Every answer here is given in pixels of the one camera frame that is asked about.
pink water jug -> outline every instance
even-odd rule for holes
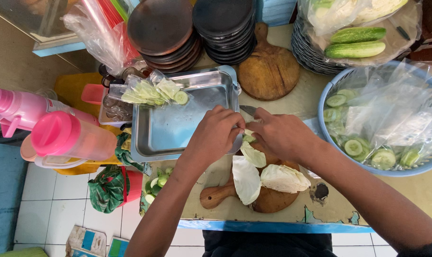
[[[38,156],[66,156],[103,161],[115,154],[116,136],[63,111],[46,114],[30,134]]]
[[[0,89],[0,127],[2,135],[6,138],[13,136],[16,128],[32,130],[45,114],[60,110],[65,110],[90,124],[99,125],[99,121],[93,115],[59,101],[28,92]]]

wooden cutting board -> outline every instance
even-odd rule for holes
[[[263,153],[265,150],[259,143],[251,143],[254,149],[257,149]],[[299,166],[296,163],[282,161],[272,155],[265,154],[267,160],[267,166],[270,164],[286,165],[293,169],[299,170]],[[258,168],[259,175],[262,173],[263,168]],[[299,193],[285,193],[278,192],[276,190],[261,187],[260,193],[257,199],[248,205],[249,208],[255,212],[260,213],[274,213],[280,211],[295,201]],[[205,188],[200,193],[200,203],[205,209],[216,208],[221,202],[229,196],[238,198],[235,190],[235,183],[233,181],[233,174],[230,171],[229,180],[224,186]]]
[[[291,51],[267,42],[268,25],[259,22],[254,33],[257,46],[240,64],[238,80],[250,97],[273,101],[289,94],[299,80],[299,63]]]

stainless steel tray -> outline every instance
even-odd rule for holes
[[[134,105],[131,144],[134,161],[178,159],[208,110],[220,104],[224,108],[240,111],[236,72],[228,65],[168,77],[191,95],[189,102],[165,108]],[[242,135],[238,135],[228,154],[237,152],[241,144]]]

white tile floor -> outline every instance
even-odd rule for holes
[[[15,250],[41,247],[49,257],[63,257],[65,242],[74,225],[130,239],[141,220],[140,200],[110,214],[96,211],[88,199],[88,179],[97,173],[64,176],[30,164],[15,233]],[[178,229],[167,257],[196,257],[204,252],[201,230]],[[333,234],[333,251],[339,257],[395,257],[396,252],[376,233]]]

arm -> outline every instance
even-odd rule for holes
[[[208,111],[135,230],[124,256],[164,256],[167,253],[189,193],[208,166],[222,158],[245,122],[240,113],[218,105]]]
[[[397,251],[432,243],[432,219],[398,191],[318,138],[296,116],[256,111],[263,123],[247,128],[264,148],[295,161],[330,183]]]

